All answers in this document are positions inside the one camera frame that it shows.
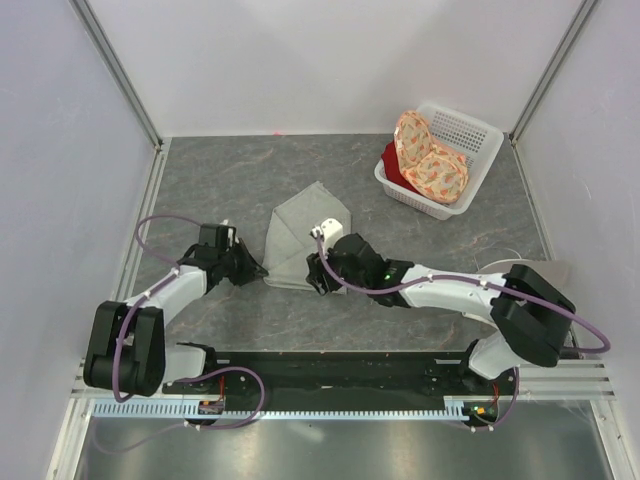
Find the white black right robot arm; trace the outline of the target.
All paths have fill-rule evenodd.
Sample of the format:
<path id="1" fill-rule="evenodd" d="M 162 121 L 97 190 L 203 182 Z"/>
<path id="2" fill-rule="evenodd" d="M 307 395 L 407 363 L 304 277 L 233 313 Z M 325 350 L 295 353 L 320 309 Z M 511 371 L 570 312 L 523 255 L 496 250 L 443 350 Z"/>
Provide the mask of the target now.
<path id="1" fill-rule="evenodd" d="M 536 270 L 515 263 L 505 273 L 461 274 L 385 259 L 358 234 L 310 232 L 307 282 L 320 294 L 342 288 L 385 307 L 438 308 L 481 319 L 496 329 L 469 347 L 458 381 L 477 394 L 503 372 L 529 363 L 557 365 L 574 305 Z"/>

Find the grey cloth napkin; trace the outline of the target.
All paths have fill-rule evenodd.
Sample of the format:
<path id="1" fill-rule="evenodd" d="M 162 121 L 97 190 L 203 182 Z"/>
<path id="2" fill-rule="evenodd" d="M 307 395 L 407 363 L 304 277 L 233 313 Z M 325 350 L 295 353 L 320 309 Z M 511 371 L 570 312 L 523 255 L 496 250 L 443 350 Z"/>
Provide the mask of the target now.
<path id="1" fill-rule="evenodd" d="M 321 182 L 315 182 L 272 210 L 262 266 L 269 275 L 264 282 L 275 288 L 313 291 L 306 282 L 306 258 L 317 252 L 310 232 L 332 218 L 351 232 L 350 210 Z"/>

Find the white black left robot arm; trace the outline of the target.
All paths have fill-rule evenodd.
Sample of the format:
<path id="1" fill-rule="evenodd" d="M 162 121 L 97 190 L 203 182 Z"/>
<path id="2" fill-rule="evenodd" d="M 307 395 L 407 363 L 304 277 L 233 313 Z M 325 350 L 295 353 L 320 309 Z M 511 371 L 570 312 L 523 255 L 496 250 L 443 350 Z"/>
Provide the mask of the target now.
<path id="1" fill-rule="evenodd" d="M 160 281 L 125 301 L 104 301 L 96 309 L 83 380 L 109 390 L 122 403 L 149 397 L 166 371 L 165 327 L 189 304 L 222 281 L 244 286 L 268 276 L 236 228 L 203 224 L 198 241 Z"/>

